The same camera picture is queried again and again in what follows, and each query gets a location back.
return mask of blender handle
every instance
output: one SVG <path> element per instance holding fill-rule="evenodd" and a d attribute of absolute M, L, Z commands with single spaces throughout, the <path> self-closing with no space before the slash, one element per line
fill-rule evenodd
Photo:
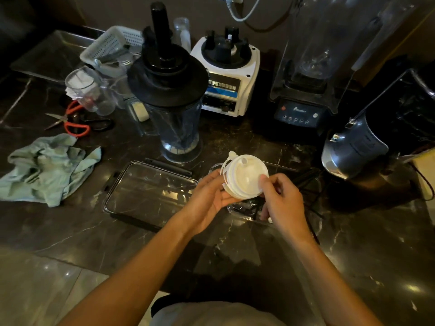
<path fill-rule="evenodd" d="M 154 32 L 156 35 L 157 51 L 161 59 L 170 60 L 172 55 L 171 30 L 167 19 L 166 7 L 162 2 L 151 4 Z"/>

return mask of brand logo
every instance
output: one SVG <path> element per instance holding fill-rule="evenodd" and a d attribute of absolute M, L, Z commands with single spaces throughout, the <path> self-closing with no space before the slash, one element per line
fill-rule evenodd
<path fill-rule="evenodd" d="M 302 112 L 302 113 L 307 113 L 307 111 L 305 111 L 305 110 L 301 110 L 301 109 L 298 109 L 297 107 L 295 107 L 295 108 L 293 109 L 293 111 Z"/>

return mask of blender control panel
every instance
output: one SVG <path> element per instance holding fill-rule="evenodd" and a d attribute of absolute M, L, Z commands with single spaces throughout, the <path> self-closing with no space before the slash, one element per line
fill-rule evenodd
<path fill-rule="evenodd" d="M 327 108 L 321 106 L 281 99 L 274 118 L 291 125 L 317 128 L 328 112 Z"/>

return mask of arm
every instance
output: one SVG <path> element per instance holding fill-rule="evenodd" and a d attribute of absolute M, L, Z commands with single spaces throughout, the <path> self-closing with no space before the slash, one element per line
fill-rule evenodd
<path fill-rule="evenodd" d="M 271 217 L 296 250 L 325 322 L 331 326 L 382 326 L 314 241 L 299 189 L 284 174 L 262 175 L 260 185 L 266 198 L 261 218 Z"/>
<path fill-rule="evenodd" d="M 193 235 L 237 200 L 222 190 L 219 170 L 201 180 L 186 206 L 123 268 L 77 304 L 59 326 L 136 326 Z"/>

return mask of hand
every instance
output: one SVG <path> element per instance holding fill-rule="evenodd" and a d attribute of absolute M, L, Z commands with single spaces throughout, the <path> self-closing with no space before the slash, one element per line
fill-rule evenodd
<path fill-rule="evenodd" d="M 219 173 L 220 170 L 215 170 L 199 181 L 188 203 L 179 212 L 189 220 L 191 235 L 204 231 L 222 207 L 240 201 L 224 190 L 224 176 Z"/>
<path fill-rule="evenodd" d="M 260 219 L 272 218 L 278 230 L 293 244 L 313 240 L 305 219 L 302 194 L 291 180 L 284 174 L 261 175 L 259 184 L 266 198 Z"/>

